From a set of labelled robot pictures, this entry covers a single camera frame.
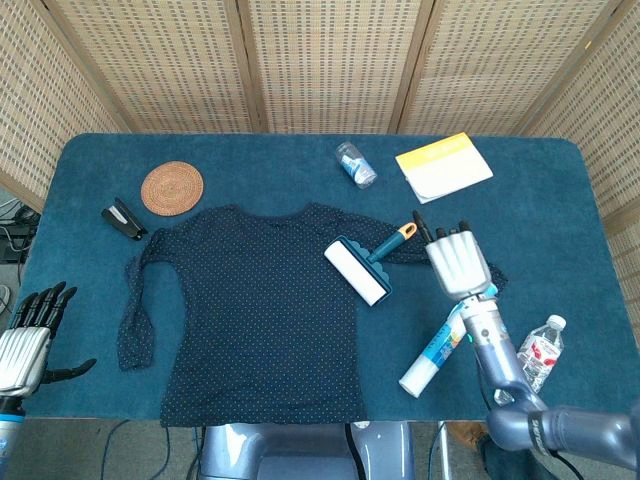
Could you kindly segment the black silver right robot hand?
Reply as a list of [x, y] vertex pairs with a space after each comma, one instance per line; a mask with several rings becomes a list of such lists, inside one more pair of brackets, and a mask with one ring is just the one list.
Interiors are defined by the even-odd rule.
[[449, 232], [438, 228], [433, 236], [423, 216], [417, 210], [412, 215], [439, 285], [449, 298], [464, 300], [490, 287], [489, 266], [465, 220]]

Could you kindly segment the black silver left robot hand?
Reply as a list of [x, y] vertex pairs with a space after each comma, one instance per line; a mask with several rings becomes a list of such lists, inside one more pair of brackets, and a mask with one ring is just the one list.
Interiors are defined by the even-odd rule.
[[90, 358], [68, 369], [48, 368], [52, 342], [64, 312], [77, 289], [64, 281], [33, 292], [18, 305], [1, 335], [1, 399], [24, 399], [42, 384], [71, 380], [86, 374], [97, 360]]

